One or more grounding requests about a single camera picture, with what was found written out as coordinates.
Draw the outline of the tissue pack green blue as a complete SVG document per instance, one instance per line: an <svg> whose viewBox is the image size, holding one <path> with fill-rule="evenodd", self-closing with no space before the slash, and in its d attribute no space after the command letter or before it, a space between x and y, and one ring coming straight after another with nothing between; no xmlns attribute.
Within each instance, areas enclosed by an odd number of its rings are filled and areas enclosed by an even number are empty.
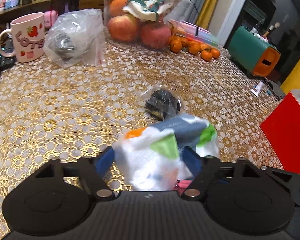
<svg viewBox="0 0 300 240"><path fill-rule="evenodd" d="M166 191L193 177L181 158L186 146L200 157L220 157L215 127L184 113L127 132L114 143L115 162L133 189Z"/></svg>

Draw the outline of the small black item bag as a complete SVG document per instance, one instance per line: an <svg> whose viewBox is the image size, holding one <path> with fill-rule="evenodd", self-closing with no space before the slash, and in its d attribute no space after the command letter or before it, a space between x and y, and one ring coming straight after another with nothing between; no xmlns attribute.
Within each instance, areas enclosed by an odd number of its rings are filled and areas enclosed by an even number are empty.
<svg viewBox="0 0 300 240"><path fill-rule="evenodd" d="M145 102L144 109L158 120L166 120L181 113L181 98L162 85L141 92L140 98Z"/></svg>

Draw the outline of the pink small tray box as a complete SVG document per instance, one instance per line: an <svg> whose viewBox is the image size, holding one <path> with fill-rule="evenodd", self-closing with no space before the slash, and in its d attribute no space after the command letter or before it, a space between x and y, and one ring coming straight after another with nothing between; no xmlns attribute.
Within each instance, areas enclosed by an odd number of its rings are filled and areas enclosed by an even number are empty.
<svg viewBox="0 0 300 240"><path fill-rule="evenodd" d="M177 180L173 189L181 196L191 183L192 180Z"/></svg>

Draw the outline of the red cardboard box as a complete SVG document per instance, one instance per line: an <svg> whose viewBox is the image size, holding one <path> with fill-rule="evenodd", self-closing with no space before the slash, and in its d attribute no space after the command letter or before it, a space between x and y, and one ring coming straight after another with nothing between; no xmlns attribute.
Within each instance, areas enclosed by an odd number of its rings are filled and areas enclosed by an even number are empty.
<svg viewBox="0 0 300 240"><path fill-rule="evenodd" d="M284 170L300 174L300 89L291 90L260 128Z"/></svg>

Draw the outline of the gold patterned tablecloth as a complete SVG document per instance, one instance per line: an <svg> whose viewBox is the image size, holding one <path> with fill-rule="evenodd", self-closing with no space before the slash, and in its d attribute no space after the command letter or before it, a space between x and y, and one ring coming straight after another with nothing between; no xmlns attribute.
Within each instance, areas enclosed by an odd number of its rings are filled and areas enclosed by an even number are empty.
<svg viewBox="0 0 300 240"><path fill-rule="evenodd" d="M222 161L242 157L281 168L260 129L277 107L263 87L259 96L227 50L210 62L186 51L152 51L106 42L100 67L63 69L48 57L17 63L0 77L0 239L8 233L2 201L50 158L76 161L96 155L126 132L154 119L140 94L154 85L175 92L185 113L205 118L218 132Z"/></svg>

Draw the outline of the mandarin orange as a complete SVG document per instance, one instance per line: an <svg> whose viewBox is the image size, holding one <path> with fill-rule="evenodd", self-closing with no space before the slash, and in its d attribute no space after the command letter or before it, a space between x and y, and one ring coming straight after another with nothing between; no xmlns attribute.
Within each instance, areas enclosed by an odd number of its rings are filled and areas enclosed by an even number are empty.
<svg viewBox="0 0 300 240"><path fill-rule="evenodd" d="M218 49L216 49L216 48L211 48L211 49L210 49L210 52L211 52L212 57L213 57L214 59L219 58L219 56L220 56L220 51L219 51Z"/></svg>
<svg viewBox="0 0 300 240"><path fill-rule="evenodd" d="M170 42L170 51L179 53L183 48L183 44L180 39L174 39Z"/></svg>
<svg viewBox="0 0 300 240"><path fill-rule="evenodd" d="M201 51L201 58L202 58L204 61L209 62L209 61L212 60L213 55L212 55L212 53L211 53L210 51L208 51L208 50L202 50L202 51Z"/></svg>

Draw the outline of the green orange tissue box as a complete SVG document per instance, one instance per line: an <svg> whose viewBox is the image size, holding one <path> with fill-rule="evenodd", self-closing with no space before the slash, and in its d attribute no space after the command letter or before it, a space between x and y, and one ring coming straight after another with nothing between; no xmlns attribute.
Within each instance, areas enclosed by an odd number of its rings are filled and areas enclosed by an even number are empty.
<svg viewBox="0 0 300 240"><path fill-rule="evenodd" d="M271 44L250 33L240 26L233 34L228 51L237 63L253 76L266 77L275 68L280 52Z"/></svg>

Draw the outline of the clear plastic bag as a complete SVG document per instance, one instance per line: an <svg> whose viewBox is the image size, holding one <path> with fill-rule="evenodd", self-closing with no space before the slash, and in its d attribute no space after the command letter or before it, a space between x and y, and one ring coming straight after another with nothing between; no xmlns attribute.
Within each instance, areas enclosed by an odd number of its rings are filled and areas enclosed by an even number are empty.
<svg viewBox="0 0 300 240"><path fill-rule="evenodd" d="M105 64L102 10L83 9L62 14L48 31L43 49L62 68L80 62L94 67Z"/></svg>

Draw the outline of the red apple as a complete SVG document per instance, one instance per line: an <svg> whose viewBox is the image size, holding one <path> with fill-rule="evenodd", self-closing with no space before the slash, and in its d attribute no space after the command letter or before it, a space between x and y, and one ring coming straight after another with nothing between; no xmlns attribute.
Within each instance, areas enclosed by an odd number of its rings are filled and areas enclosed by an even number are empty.
<svg viewBox="0 0 300 240"><path fill-rule="evenodd" d="M118 41L132 42L140 30L140 20L131 14L113 17L107 23L111 37Z"/></svg>
<svg viewBox="0 0 300 240"><path fill-rule="evenodd" d="M152 49L164 49L171 38L171 30L163 22L144 22L140 28L141 42Z"/></svg>

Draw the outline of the stack of colourful folders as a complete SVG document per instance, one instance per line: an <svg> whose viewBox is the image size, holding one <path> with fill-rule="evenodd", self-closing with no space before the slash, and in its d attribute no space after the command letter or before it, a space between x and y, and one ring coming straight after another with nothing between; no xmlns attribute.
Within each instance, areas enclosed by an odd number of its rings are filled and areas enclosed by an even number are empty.
<svg viewBox="0 0 300 240"><path fill-rule="evenodd" d="M219 46L218 38L201 27L186 21L178 22L176 20L168 20L168 23L173 27L173 32L176 35L198 42L204 42L213 47Z"/></svg>

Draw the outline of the yellow curtain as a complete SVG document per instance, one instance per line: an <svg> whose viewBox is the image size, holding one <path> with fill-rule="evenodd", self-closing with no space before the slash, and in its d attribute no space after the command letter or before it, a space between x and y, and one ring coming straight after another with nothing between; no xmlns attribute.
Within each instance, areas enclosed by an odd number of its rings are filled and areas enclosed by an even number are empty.
<svg viewBox="0 0 300 240"><path fill-rule="evenodd" d="M199 13L199 16L197 18L196 21L196 25L198 25L199 27L203 28L203 29L207 29L213 12L215 10L215 7L217 5L218 0L205 0L203 3L203 7Z"/></svg>

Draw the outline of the pink strawberry mug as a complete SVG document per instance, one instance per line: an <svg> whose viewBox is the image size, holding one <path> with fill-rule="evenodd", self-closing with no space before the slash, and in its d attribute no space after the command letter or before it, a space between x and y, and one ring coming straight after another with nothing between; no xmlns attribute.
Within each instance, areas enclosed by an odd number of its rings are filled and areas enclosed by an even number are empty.
<svg viewBox="0 0 300 240"><path fill-rule="evenodd" d="M4 57L14 57L19 63L28 63L44 54L44 13L35 12L16 18L10 23L10 29L0 33L0 54ZM12 35L13 50L8 53L1 48L1 37Z"/></svg>

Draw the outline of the clear fruit container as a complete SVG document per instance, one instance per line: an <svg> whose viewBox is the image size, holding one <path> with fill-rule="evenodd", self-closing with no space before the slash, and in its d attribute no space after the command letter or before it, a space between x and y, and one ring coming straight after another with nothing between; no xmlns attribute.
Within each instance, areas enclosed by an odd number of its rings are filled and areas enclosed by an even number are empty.
<svg viewBox="0 0 300 240"><path fill-rule="evenodd" d="M104 25L115 41L164 50L192 7L189 0L104 0Z"/></svg>

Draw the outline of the wooden tv cabinet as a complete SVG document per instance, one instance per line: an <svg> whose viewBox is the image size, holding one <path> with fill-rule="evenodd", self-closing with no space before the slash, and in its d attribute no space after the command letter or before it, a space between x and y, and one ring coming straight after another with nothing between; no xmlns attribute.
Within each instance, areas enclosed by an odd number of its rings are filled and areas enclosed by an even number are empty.
<svg viewBox="0 0 300 240"><path fill-rule="evenodd" d="M31 4L18 5L0 12L0 33L6 29L6 24L20 16L34 12L57 11L60 15L68 11L81 9L103 10L104 0L36 0Z"/></svg>

